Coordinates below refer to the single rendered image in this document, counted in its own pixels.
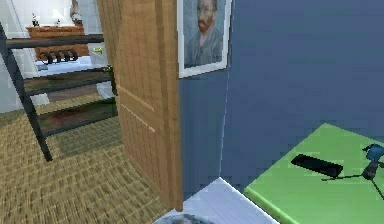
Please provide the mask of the black remote control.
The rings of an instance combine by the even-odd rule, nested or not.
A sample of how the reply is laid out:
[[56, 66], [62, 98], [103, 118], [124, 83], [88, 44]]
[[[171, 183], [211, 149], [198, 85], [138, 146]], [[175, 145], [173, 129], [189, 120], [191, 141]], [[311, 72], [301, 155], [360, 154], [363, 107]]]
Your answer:
[[324, 174], [329, 177], [337, 177], [343, 170], [343, 166], [322, 159], [299, 154], [291, 160], [293, 165]]

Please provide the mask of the wooden chest of drawers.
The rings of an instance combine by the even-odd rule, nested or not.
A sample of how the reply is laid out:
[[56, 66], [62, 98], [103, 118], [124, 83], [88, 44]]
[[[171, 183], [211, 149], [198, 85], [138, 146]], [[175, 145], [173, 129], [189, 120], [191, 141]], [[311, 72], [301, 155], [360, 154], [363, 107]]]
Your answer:
[[[84, 28], [82, 26], [27, 27], [27, 30], [31, 38], [82, 35], [84, 33]], [[79, 56], [89, 55], [87, 44], [76, 44], [76, 45], [63, 45], [63, 46], [51, 46], [51, 47], [37, 47], [35, 49], [36, 59], [37, 60], [46, 59], [44, 55], [40, 55], [41, 52], [50, 52], [50, 51], [67, 50], [67, 49], [74, 49]]]

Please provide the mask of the green table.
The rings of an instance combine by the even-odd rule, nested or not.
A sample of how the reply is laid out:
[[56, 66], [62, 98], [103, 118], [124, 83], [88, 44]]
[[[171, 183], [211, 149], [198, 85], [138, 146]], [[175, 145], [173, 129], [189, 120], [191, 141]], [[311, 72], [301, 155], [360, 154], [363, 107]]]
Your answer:
[[[384, 224], [384, 169], [370, 182], [368, 137], [323, 124], [244, 189], [244, 195], [281, 224]], [[292, 164], [299, 154], [343, 166], [340, 180]]]

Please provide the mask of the blue desk lamp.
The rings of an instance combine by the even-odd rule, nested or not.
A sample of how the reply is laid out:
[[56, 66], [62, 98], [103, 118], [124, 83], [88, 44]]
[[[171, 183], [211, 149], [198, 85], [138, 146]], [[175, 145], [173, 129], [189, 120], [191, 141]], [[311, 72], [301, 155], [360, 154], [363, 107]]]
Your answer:
[[375, 182], [375, 176], [379, 167], [384, 168], [384, 162], [380, 158], [384, 156], [384, 146], [373, 143], [362, 149], [366, 153], [365, 158], [369, 160], [368, 165], [363, 169], [363, 172], [358, 175], [349, 175], [349, 178], [363, 177], [370, 181], [376, 189], [379, 196], [384, 200], [384, 194]]

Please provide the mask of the wooden room door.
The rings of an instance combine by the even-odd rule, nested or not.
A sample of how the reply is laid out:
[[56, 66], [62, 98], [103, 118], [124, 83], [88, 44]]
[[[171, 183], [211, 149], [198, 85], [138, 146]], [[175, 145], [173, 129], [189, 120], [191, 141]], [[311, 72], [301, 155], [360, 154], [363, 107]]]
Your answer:
[[96, 0], [125, 152], [167, 207], [183, 209], [177, 0]]

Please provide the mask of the black metal shelf rack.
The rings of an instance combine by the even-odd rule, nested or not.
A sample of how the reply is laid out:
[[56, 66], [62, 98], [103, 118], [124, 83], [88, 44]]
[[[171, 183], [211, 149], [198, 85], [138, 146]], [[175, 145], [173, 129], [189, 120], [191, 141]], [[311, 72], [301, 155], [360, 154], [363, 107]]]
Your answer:
[[[102, 34], [8, 39], [0, 23], [0, 54], [47, 162], [52, 160], [52, 155], [46, 142], [47, 137], [118, 115], [115, 100], [117, 90], [113, 67], [108, 65], [102, 68], [24, 78], [12, 50], [102, 43], [103, 41], [104, 37]], [[38, 114], [31, 99], [32, 96], [43, 93], [57, 92], [108, 81], [111, 83], [112, 97], [53, 112]]]

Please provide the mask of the framed portrait painting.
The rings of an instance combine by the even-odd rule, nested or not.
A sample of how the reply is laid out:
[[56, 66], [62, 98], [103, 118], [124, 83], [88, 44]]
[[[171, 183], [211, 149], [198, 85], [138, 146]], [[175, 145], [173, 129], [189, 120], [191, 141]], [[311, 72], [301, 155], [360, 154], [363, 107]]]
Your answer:
[[228, 65], [232, 0], [177, 0], [179, 77]]

